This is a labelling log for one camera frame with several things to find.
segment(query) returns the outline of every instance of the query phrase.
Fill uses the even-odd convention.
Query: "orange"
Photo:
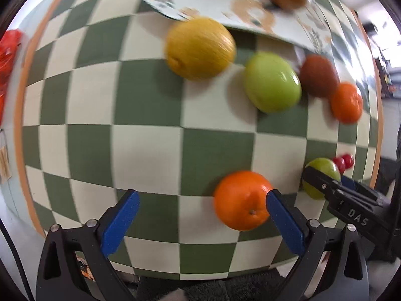
[[[330,97],[330,106],[334,117],[341,123],[356,123],[363,111],[359,88],[349,82],[341,83]]]
[[[240,171],[226,176],[214,192],[217,217],[234,230],[256,228],[269,218],[266,195],[272,189],[270,182],[255,172]]]

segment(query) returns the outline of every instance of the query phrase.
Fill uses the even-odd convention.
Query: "checkered board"
[[[174,23],[141,0],[62,0],[40,39],[25,91],[23,155],[40,223],[77,227],[99,218],[126,189],[140,210],[117,270],[173,279],[213,279],[277,266],[294,257],[273,222],[239,232],[213,210],[213,189],[238,170],[264,175],[307,218],[341,227],[324,201],[298,192],[316,157],[355,156],[346,175],[369,182],[378,121],[374,70],[350,10],[316,0],[332,30],[327,53],[341,80],[364,98],[358,124],[335,121],[327,101],[304,95],[284,112],[258,112],[242,88],[255,51],[299,68],[290,44],[232,30],[235,64],[209,83],[188,82],[164,60]]]

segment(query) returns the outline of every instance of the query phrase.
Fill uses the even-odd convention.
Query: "green apple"
[[[296,105],[302,93],[299,79],[288,62],[266,52],[256,53],[246,64],[245,91],[251,102],[265,113]]]
[[[309,162],[306,167],[312,166],[314,169],[323,172],[324,174],[328,175],[332,179],[337,181],[341,181],[341,174],[337,168],[337,165],[330,159],[319,158],[314,159],[313,161]],[[313,199],[324,199],[324,194],[321,193],[318,189],[311,186],[309,183],[302,180],[302,185],[304,187],[305,192],[309,195],[309,197]]]

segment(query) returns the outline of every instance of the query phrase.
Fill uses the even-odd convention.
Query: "orange border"
[[[51,15],[58,7],[61,0],[54,0],[46,12],[45,17],[42,19],[38,26],[35,34],[33,35],[31,41],[29,42],[27,53],[25,55],[25,60],[23,63],[23,70],[21,72],[21,79],[17,92],[17,99],[15,102],[14,110],[14,144],[15,144],[15,158],[17,161],[17,169],[20,177],[21,188],[27,201],[27,207],[29,216],[33,222],[33,226],[39,232],[39,234],[45,236],[39,218],[36,214],[35,207],[33,205],[33,200],[31,196],[31,191],[29,190],[29,184],[27,179],[27,174],[25,173],[25,162],[23,155],[23,139],[22,139],[22,126],[23,126],[23,106],[24,106],[24,96],[25,88],[27,86],[29,69],[31,68],[33,56],[35,55],[36,48],[39,44],[39,40],[45,31],[46,25],[50,20]]]
[[[370,46],[370,42],[368,39],[368,36],[366,35],[366,32],[362,26],[362,23],[360,22],[359,18],[356,16],[355,12],[352,10],[352,14],[354,15],[354,18],[359,26],[359,29],[362,31],[362,34],[365,38],[365,42],[368,45],[370,49],[370,53],[372,54],[372,48]],[[377,147],[376,147],[376,156],[374,157],[374,165],[373,165],[373,171],[372,171],[372,178],[370,179],[370,187],[374,188],[374,185],[376,184],[377,180],[377,174],[378,174],[378,167],[380,164],[380,152],[381,152],[381,144],[383,141],[383,105],[381,103],[381,83],[380,83],[380,76],[378,73],[378,68],[376,65],[376,62],[374,61],[373,55],[372,55],[372,62],[374,66],[374,77],[376,79],[376,94],[377,94],[377,120],[378,120],[378,133],[377,133]]]

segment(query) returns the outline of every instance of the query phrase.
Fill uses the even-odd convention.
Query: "black cable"
[[[1,218],[0,218],[0,231],[3,233],[4,238],[6,239],[8,245],[10,247],[11,253],[13,254],[15,263],[17,264],[18,271],[20,272],[21,280],[23,281],[25,291],[27,292],[28,299],[29,299],[29,301],[35,301],[35,299],[33,298],[31,287],[29,286],[29,283],[28,283],[27,275],[25,274],[25,271],[24,271],[23,263],[21,262],[20,256],[18,255],[18,251],[15,248],[13,240],[11,239],[9,232],[7,231]]]

